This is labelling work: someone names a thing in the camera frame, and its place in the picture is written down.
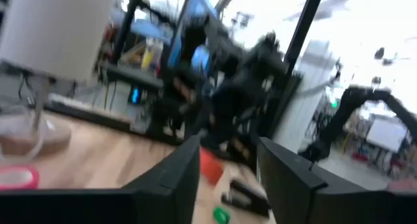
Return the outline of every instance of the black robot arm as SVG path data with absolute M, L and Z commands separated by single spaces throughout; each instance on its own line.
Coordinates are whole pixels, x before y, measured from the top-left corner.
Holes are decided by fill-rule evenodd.
M 409 129 L 411 136 L 417 139 L 417 120 L 414 118 L 414 115 L 407 111 L 388 91 L 363 87 L 349 87 L 341 97 L 340 107 L 336 111 L 336 114 L 320 132 L 319 140 L 313 142 L 298 154 L 309 161 L 319 161 L 327 158 L 332 142 L 343 131 L 343 126 L 353 111 L 362 106 L 367 100 L 382 100 L 385 102 Z

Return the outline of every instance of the black stapler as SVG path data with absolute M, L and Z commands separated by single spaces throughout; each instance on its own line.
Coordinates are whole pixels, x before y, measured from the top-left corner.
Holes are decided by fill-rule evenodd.
M 233 179 L 229 193 L 222 194 L 222 203 L 269 218 L 271 209 L 266 197 L 253 188 Z

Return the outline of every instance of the lamp base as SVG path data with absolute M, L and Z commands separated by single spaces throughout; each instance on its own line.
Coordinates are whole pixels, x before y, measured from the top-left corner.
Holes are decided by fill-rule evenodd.
M 38 137 L 32 133 L 32 127 L 25 115 L 7 115 L 0 117 L 0 144 L 4 156 L 25 156 L 36 145 Z M 71 129 L 65 124 L 46 119 L 43 146 L 37 156 L 46 156 L 67 148 Z

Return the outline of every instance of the whiteboard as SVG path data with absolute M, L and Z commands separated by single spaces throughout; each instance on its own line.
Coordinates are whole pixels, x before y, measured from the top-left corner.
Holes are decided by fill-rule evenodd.
M 407 128 L 400 122 L 375 119 L 366 136 L 366 141 L 397 153 L 406 133 Z

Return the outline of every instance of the lamp shade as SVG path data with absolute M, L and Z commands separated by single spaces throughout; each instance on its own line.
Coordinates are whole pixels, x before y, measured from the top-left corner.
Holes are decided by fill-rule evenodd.
M 9 0 L 0 59 L 62 79 L 91 76 L 115 0 Z

